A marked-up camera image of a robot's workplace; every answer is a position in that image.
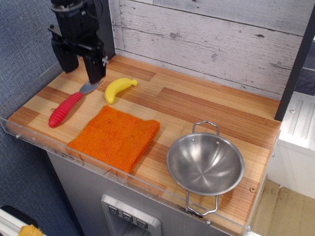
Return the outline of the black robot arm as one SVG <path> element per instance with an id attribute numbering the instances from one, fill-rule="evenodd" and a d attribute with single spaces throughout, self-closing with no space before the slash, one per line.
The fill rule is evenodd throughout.
<path id="1" fill-rule="evenodd" d="M 64 72 L 79 66 L 81 56 L 92 85 L 106 75 L 108 62 L 104 43 L 98 37 L 99 23 L 93 0 L 53 0 L 51 10 L 58 24 L 50 25 L 51 45 Z"/>

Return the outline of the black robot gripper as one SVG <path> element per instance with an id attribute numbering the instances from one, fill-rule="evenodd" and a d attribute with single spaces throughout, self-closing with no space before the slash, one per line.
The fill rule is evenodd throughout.
<path id="1" fill-rule="evenodd" d="M 51 44 L 65 73 L 79 66 L 77 55 L 84 59 L 90 83 L 106 75 L 104 44 L 98 37 L 99 23 L 94 4 L 52 4 L 58 24 L 50 25 Z"/>

